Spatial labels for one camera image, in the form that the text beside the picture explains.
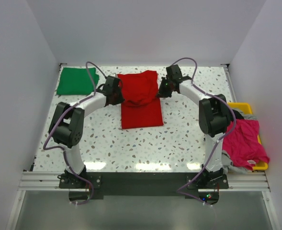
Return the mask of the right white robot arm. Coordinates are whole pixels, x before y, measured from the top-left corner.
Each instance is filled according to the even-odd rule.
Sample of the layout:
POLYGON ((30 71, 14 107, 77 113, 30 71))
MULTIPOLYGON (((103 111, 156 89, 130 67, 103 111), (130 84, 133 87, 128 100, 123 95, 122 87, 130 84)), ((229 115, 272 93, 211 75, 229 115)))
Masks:
POLYGON ((183 76, 180 67, 166 67, 166 77, 161 78, 157 97, 170 98, 173 92, 186 96, 198 106, 199 127, 205 136, 205 160, 200 172, 201 183, 206 188, 217 184, 217 173, 223 172, 222 146, 223 140, 233 129, 227 130, 230 123, 236 125, 233 110, 226 102, 223 94, 213 95, 205 92, 192 81, 192 77, 183 76))

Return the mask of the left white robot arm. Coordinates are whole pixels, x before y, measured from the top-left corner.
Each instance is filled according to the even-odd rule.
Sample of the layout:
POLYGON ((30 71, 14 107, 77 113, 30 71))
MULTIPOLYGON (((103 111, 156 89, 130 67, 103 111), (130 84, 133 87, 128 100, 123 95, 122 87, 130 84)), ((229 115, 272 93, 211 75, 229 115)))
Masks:
POLYGON ((121 79, 108 76, 93 95, 71 104, 61 102, 56 106, 43 149, 63 151, 65 172, 71 174, 69 181, 76 188, 82 188, 87 182, 86 166, 79 149, 84 119, 99 109, 123 103, 122 86, 121 79))

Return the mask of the red t shirt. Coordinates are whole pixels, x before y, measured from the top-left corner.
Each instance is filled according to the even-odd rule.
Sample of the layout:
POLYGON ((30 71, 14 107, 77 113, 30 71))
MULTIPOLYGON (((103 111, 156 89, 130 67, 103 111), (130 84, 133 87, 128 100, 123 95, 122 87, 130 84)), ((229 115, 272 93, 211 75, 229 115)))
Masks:
POLYGON ((158 73, 146 70, 138 74, 118 74, 122 80, 122 129, 159 127, 163 117, 158 93, 158 73))

